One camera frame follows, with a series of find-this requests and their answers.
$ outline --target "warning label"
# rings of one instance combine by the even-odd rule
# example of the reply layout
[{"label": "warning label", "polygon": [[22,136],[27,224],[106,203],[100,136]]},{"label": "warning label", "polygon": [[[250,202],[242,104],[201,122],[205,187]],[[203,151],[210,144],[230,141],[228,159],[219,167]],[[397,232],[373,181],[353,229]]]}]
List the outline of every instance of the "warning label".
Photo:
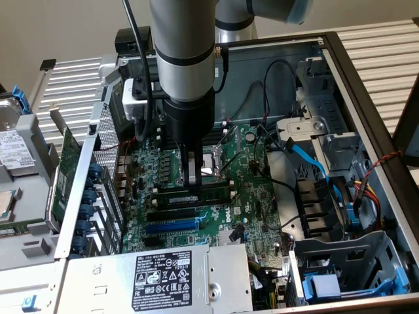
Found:
[{"label": "warning label", "polygon": [[16,131],[0,132],[0,161],[8,170],[32,167],[32,156]]},{"label": "warning label", "polygon": [[132,308],[149,311],[192,305],[191,251],[137,257]]}]

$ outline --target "motherboard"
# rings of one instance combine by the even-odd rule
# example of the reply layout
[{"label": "motherboard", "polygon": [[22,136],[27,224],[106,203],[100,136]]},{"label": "motherboard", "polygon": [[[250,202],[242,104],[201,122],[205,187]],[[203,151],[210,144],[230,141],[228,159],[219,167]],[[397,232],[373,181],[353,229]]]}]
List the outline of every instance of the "motherboard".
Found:
[{"label": "motherboard", "polygon": [[[217,195],[219,199],[223,197],[223,191],[226,188],[222,182],[227,180],[230,193],[234,197],[229,198],[229,201],[224,204],[215,201],[213,205],[192,209],[187,208],[187,204],[183,205],[183,209],[179,209],[178,214],[175,215],[184,213],[187,216],[191,210],[194,211],[193,217],[197,225],[193,230],[158,232],[159,229],[152,227],[161,227],[161,224],[165,226],[165,222],[149,221],[150,218],[167,215],[165,214],[167,211],[158,210],[154,206],[156,205],[156,187],[173,189],[182,185],[179,150],[176,148],[162,150],[155,147],[154,143],[147,141],[141,149],[133,151],[131,158],[137,163],[137,170],[134,170],[131,179],[127,178],[127,181],[130,180],[127,185],[134,189],[127,189],[125,195],[124,206],[128,224],[122,252],[132,253],[206,243],[210,246],[231,245],[230,236],[239,226],[239,229],[244,231],[244,239],[237,240],[235,243],[246,244],[247,255],[250,259],[258,261],[262,266],[281,267],[282,259],[280,253],[278,254],[278,246],[281,242],[280,233],[269,230],[263,222],[264,215],[270,225],[279,224],[276,207],[272,206],[274,201],[272,183],[260,176],[255,176],[249,168],[249,163],[255,159],[253,149],[256,133],[256,127],[241,124],[221,143],[223,164],[229,163],[229,165],[221,172],[218,179],[205,176],[206,173],[212,172],[208,159],[210,159],[211,150],[216,145],[204,147],[203,182],[219,181],[221,184],[218,188],[221,195]],[[256,152],[262,149],[263,144],[260,143],[256,147]],[[262,164],[263,154],[259,156],[257,153],[257,155],[257,159],[260,158]],[[176,199],[192,197],[181,194],[181,197]]]}]

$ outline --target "blue pcie slot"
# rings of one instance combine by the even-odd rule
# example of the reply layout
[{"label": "blue pcie slot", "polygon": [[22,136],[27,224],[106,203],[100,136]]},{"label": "blue pcie slot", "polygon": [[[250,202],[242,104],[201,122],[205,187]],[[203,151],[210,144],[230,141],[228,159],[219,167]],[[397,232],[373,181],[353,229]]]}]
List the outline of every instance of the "blue pcie slot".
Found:
[{"label": "blue pcie slot", "polygon": [[199,221],[194,219],[181,220],[175,222],[167,222],[164,224],[149,224],[145,227],[145,231],[148,234],[157,234],[159,232],[171,232],[181,230],[199,230]]}]

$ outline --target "white wall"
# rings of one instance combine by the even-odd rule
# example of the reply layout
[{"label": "white wall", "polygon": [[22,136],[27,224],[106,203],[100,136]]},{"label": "white wall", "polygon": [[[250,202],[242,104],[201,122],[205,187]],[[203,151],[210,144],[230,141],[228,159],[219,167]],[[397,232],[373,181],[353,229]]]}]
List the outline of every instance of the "white wall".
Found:
[{"label": "white wall", "polygon": [[[150,25],[149,0],[131,3],[138,25]],[[256,24],[261,37],[414,16],[419,16],[419,0],[314,0],[301,26],[263,18]],[[18,83],[29,94],[42,60],[112,53],[115,35],[124,27],[128,22],[121,0],[1,0],[0,82],[9,90]]]}]

